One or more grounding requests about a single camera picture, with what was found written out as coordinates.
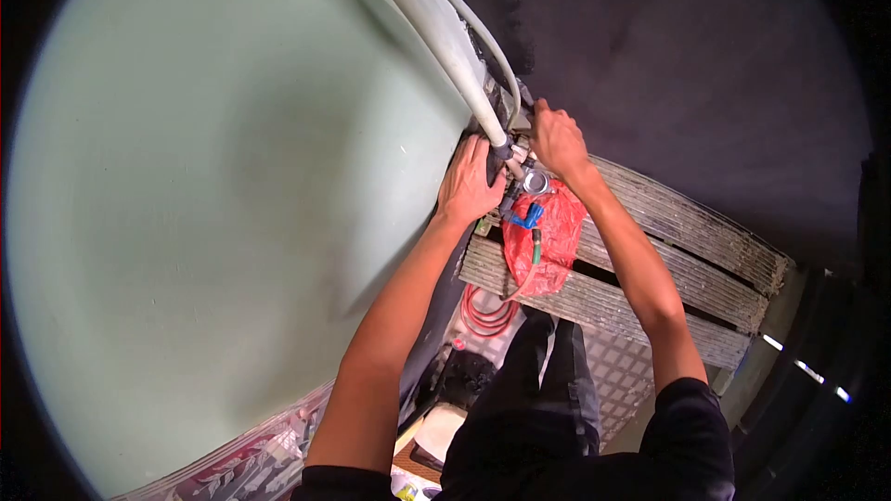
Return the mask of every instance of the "tiled floor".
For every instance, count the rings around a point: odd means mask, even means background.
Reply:
[[[497,295],[480,292],[474,304],[483,311],[491,311],[501,304]],[[467,332],[461,321],[461,306],[452,314],[446,338],[461,337],[466,348],[482,354],[496,367],[501,367],[510,341],[525,320],[522,308],[510,327],[499,337],[482,339]],[[548,356],[553,337],[548,341]],[[649,346],[631,342],[605,332],[585,329],[585,350],[588,367],[600,395],[600,448],[603,449],[637,411],[637,406],[652,394],[652,351]]]

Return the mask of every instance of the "white pipe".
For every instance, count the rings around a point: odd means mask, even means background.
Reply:
[[[489,104],[482,86],[477,81],[470,62],[448,32],[444,32],[437,17],[440,6],[436,0],[393,0],[424,43],[437,58],[449,79],[471,108],[489,141],[496,148],[507,143],[507,136]]]
[[[501,47],[498,45],[498,41],[496,41],[496,38],[493,37],[489,29],[485,27],[483,21],[479,19],[473,10],[471,10],[471,7],[467,6],[467,3],[464,2],[464,0],[448,1],[458,14],[460,14],[461,17],[464,18],[474,30],[476,30],[479,38],[483,39],[485,46],[492,51],[492,55],[496,58],[498,65],[501,67],[504,78],[507,80],[507,84],[510,87],[510,94],[513,95],[513,109],[510,112],[510,118],[508,119],[507,124],[508,128],[513,128],[517,122],[517,117],[519,116],[519,106],[521,103],[517,76],[513,74],[513,70],[510,68],[510,63],[507,61],[504,51],[502,51]]]
[[[504,164],[507,165],[508,170],[513,174],[513,177],[515,179],[522,182],[523,179],[526,178],[526,171],[523,170],[523,165],[521,165],[516,159],[508,159],[504,162]]]

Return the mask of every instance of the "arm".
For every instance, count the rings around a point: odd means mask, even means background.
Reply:
[[[650,338],[656,392],[681,377],[707,383],[671,274],[588,160],[575,120],[566,111],[552,111],[544,99],[539,99],[534,130],[532,149],[585,204],[607,247],[622,291]]]
[[[488,142],[478,136],[459,146],[440,186],[437,212],[378,294],[340,361],[307,466],[351,466],[389,475],[399,377],[433,288],[464,229],[496,207],[504,193],[504,172],[492,187],[485,181],[488,150]]]

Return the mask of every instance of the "wooden pallet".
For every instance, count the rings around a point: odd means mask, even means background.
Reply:
[[[592,157],[592,162],[649,235],[671,272],[703,361],[735,369],[791,261],[728,218],[652,179],[598,157]],[[507,295],[517,285],[504,261],[502,247],[487,237],[488,229],[500,223],[497,212],[486,215],[468,246],[460,276],[468,283]],[[583,222],[576,257],[613,271],[590,218]],[[520,296],[519,300],[579,325],[649,346],[625,295],[613,284],[571,272],[559,293]]]

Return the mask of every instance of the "red plastic bag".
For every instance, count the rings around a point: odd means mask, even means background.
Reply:
[[[538,220],[542,230],[542,259],[536,274],[532,277],[523,295],[552,295],[566,282],[572,271],[575,249],[582,237],[582,220],[587,211],[575,194],[562,182],[551,180],[551,193],[532,197],[520,195],[513,210],[519,217],[526,217],[526,211],[533,202],[544,207]],[[517,283],[522,283],[532,267],[532,231],[509,223],[504,226],[504,258]]]

